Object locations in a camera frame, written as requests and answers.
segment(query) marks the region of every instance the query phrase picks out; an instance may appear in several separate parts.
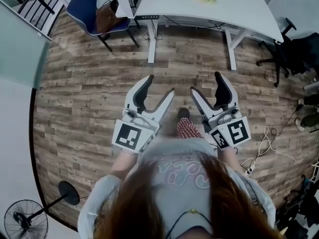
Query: blue chair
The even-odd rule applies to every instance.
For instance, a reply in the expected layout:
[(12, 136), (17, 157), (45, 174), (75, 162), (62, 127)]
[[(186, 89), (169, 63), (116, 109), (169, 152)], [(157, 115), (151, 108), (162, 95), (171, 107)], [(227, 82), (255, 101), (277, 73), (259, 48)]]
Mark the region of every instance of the blue chair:
[(66, 11), (71, 18), (79, 24), (79, 26), (89, 35), (97, 36), (101, 42), (112, 52), (110, 46), (105, 40), (110, 36), (110, 33), (126, 31), (134, 44), (139, 48), (139, 44), (134, 39), (132, 33), (129, 31), (130, 19), (123, 20), (117, 24), (111, 31), (105, 33), (99, 33), (96, 30), (95, 19), (96, 19), (96, 1), (97, 0), (71, 0)]

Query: fan pole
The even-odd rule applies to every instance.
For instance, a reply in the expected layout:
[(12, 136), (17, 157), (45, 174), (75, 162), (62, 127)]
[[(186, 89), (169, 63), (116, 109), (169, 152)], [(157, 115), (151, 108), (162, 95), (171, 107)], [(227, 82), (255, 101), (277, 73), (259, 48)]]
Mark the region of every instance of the fan pole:
[(43, 213), (44, 211), (48, 210), (51, 206), (54, 206), (56, 203), (60, 202), (61, 200), (63, 200), (67, 196), (68, 196), (67, 194), (64, 194), (63, 196), (59, 197), (57, 200), (55, 200), (52, 203), (48, 204), (46, 207), (44, 207), (40, 211), (37, 211), (36, 213), (30, 215), (28, 218), (26, 218), (27, 221), (31, 221), (34, 217), (36, 217), (36, 216), (40, 215), (41, 213)]

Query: fan base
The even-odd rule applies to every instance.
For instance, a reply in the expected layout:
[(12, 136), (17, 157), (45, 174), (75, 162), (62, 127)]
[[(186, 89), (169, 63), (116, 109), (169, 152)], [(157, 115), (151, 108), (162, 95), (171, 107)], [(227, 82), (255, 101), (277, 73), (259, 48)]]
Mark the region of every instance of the fan base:
[(59, 192), (61, 196), (66, 195), (64, 200), (70, 205), (78, 205), (80, 202), (80, 196), (76, 189), (67, 181), (60, 181), (59, 185)]

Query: desk control panel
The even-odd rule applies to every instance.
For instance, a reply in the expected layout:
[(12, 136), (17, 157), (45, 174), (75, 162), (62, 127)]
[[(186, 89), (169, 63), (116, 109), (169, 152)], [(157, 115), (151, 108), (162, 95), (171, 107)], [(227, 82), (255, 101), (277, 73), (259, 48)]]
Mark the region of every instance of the desk control panel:
[(159, 19), (159, 15), (141, 15), (135, 16), (136, 20), (150, 20), (150, 19)]

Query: white shoe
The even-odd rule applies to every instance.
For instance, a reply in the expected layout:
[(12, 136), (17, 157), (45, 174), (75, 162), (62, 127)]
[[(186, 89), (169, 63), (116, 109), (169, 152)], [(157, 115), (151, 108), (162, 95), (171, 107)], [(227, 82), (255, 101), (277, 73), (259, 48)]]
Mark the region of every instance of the white shoe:
[(305, 102), (303, 99), (298, 99), (298, 105), (304, 105), (304, 104), (305, 104)]
[(305, 130), (305, 128), (301, 125), (301, 120), (300, 119), (295, 119), (295, 125), (297, 129), (302, 132)]

